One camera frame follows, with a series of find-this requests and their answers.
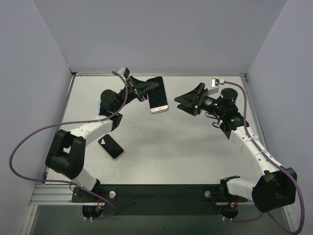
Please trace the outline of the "aluminium table edge frame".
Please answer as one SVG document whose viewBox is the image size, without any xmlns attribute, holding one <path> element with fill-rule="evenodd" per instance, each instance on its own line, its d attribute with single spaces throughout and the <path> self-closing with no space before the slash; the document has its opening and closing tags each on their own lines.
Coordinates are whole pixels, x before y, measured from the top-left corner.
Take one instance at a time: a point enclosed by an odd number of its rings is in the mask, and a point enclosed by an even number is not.
<svg viewBox="0 0 313 235">
<path fill-rule="evenodd" d="M 72 75 L 75 76 L 113 76 L 112 72 L 72 72 Z M 147 76 L 213 76 L 213 77 L 224 77 L 224 76 L 239 76 L 246 77 L 246 73 L 165 73 L 165 72 L 156 72 L 156 73 L 134 73 L 131 72 L 131 75 L 134 77 Z"/>
</svg>

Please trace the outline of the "aluminium front rail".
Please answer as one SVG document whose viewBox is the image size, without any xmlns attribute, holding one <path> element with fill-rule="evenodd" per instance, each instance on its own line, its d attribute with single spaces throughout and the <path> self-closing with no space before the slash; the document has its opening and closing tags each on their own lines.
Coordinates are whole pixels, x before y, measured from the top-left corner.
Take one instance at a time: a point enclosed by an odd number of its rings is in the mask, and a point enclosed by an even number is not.
<svg viewBox="0 0 313 235">
<path fill-rule="evenodd" d="M 111 203 L 136 200 L 173 199 L 189 203 L 192 200 L 209 202 L 213 199 L 217 203 L 235 202 L 252 203 L 247 196 L 233 196 L 226 192 L 226 188 L 219 184 L 198 185 L 100 185 L 96 194 Z M 31 196 L 32 205 L 104 205 L 100 199 L 74 186 L 68 185 L 39 185 L 35 186 Z"/>
</svg>

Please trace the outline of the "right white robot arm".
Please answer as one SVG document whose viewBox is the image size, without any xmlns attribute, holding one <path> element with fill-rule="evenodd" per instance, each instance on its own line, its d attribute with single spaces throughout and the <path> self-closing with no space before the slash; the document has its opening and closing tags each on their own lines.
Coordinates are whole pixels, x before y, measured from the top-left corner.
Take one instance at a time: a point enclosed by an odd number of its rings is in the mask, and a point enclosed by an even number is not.
<svg viewBox="0 0 313 235">
<path fill-rule="evenodd" d="M 257 182 L 239 176 L 221 179 L 225 194 L 239 196 L 254 203 L 260 212 L 268 212 L 295 202 L 297 175 L 292 168 L 284 168 L 262 146 L 245 117 L 241 115 L 233 88 L 220 90 L 218 98 L 210 97 L 219 91 L 219 81 L 212 81 L 208 89 L 200 83 L 192 91 L 174 99 L 177 108 L 197 116 L 201 111 L 217 120 L 217 128 L 232 141 L 246 157 L 258 177 Z"/>
</svg>

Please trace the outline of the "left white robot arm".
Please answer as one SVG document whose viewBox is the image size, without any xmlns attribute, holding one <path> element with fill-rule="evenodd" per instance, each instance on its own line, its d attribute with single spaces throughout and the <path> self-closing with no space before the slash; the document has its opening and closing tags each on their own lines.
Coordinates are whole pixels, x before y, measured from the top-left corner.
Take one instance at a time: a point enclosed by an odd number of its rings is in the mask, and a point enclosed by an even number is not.
<svg viewBox="0 0 313 235">
<path fill-rule="evenodd" d="M 134 99 L 143 102 L 158 83 L 141 81 L 133 76 L 122 76 L 125 87 L 120 92 L 110 89 L 100 95 L 98 116 L 70 131 L 58 130 L 53 138 L 45 165 L 83 187 L 83 196 L 89 201 L 100 197 L 99 181 L 84 169 L 85 149 L 94 140 L 116 129 L 122 119 L 120 110 Z"/>
</svg>

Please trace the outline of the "purple phone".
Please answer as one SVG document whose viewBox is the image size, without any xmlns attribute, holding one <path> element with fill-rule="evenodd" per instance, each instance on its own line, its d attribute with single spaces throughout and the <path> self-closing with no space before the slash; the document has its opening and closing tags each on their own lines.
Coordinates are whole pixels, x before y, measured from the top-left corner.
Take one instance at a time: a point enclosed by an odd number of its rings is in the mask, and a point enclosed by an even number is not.
<svg viewBox="0 0 313 235">
<path fill-rule="evenodd" d="M 152 114 L 158 114 L 169 110 L 167 94 L 162 76 L 150 78 L 147 82 L 158 83 L 158 86 L 148 92 L 148 101 Z"/>
</svg>

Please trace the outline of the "phone in cream case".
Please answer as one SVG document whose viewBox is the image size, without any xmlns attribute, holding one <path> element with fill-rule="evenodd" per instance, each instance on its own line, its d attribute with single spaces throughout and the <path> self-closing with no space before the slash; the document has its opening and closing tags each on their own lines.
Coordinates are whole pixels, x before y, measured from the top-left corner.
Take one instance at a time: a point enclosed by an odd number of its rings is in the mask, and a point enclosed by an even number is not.
<svg viewBox="0 0 313 235">
<path fill-rule="evenodd" d="M 124 153 L 124 149 L 109 134 L 102 136 L 98 143 L 113 160 L 117 160 Z"/>
</svg>

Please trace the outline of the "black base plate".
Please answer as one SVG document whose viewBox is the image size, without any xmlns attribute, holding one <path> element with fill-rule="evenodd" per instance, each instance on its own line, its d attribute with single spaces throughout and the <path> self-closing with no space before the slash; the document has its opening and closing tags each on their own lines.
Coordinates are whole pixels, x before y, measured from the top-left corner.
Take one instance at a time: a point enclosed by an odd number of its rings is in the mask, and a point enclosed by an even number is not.
<svg viewBox="0 0 313 235">
<path fill-rule="evenodd" d="M 232 196 L 220 184 L 197 185 L 99 185 L 95 195 L 77 187 L 73 203 L 89 212 L 101 207 L 104 214 L 115 215 L 215 215 L 219 205 L 247 202 Z"/>
</svg>

